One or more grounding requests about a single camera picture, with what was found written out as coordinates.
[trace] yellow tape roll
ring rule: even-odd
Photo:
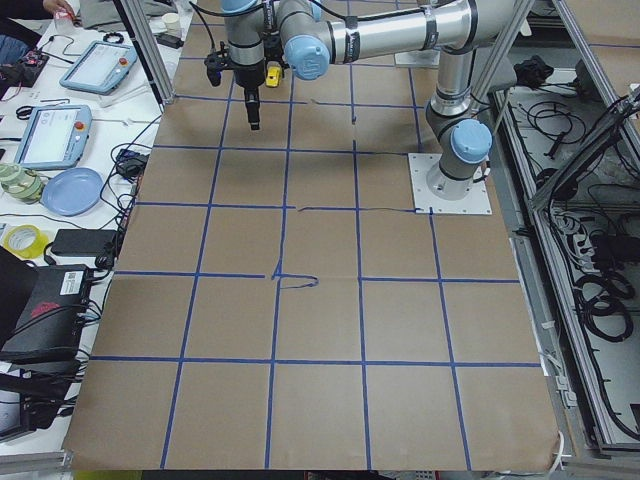
[[[39,257],[47,243],[47,236],[33,225],[14,227],[4,238],[4,248],[22,258]]]

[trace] blue circular cap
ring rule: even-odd
[[[329,50],[320,39],[296,35],[284,47],[293,74],[302,80],[315,80],[329,69]]]
[[[480,163],[489,154],[493,139],[483,123],[468,118],[458,123],[451,133],[453,153],[465,163]]]
[[[239,13],[253,7],[258,0],[222,0],[220,7],[224,13]]]
[[[313,15],[313,19],[316,22],[319,22],[320,19],[322,18],[322,9],[320,8],[319,5],[312,3],[311,4],[311,14]]]

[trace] gray fabric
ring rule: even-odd
[[[167,6],[155,0],[143,0],[142,9],[147,17],[160,17],[165,13],[176,13],[176,7]],[[111,0],[80,0],[80,18],[82,27],[101,32],[124,30],[120,16]]]

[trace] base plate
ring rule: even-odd
[[[484,182],[472,183],[469,193],[462,200],[445,200],[431,191],[427,186],[427,173],[440,160],[440,157],[439,153],[409,154],[413,206],[416,211],[435,214],[491,215],[491,203]]]
[[[416,50],[414,52],[401,52],[395,54],[396,67],[409,68],[434,68],[440,63],[439,50]]]

